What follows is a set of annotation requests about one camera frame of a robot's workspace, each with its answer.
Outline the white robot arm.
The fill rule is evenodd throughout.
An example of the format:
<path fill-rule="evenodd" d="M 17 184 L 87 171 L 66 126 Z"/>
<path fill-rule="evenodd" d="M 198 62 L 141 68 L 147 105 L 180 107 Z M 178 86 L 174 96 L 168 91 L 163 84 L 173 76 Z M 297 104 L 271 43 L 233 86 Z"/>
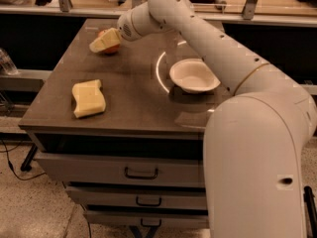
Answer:
<path fill-rule="evenodd" d="M 90 49 L 99 53 L 164 30 L 180 33 L 232 95 L 204 132 L 212 237 L 306 238 L 300 155 L 316 129 L 311 95 L 197 16 L 189 0 L 147 0 Z"/>

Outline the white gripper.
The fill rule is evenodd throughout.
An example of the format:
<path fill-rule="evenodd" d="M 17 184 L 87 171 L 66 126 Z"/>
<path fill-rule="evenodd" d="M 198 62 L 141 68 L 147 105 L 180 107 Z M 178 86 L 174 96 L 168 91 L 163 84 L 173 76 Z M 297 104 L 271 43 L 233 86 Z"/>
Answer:
<path fill-rule="evenodd" d="M 138 40 L 156 30 L 156 21 L 150 14 L 148 3 L 143 3 L 121 15 L 117 26 L 119 31 L 115 28 L 101 31 L 89 45 L 90 50 L 115 54 L 120 48 L 121 36 L 127 41 Z"/>

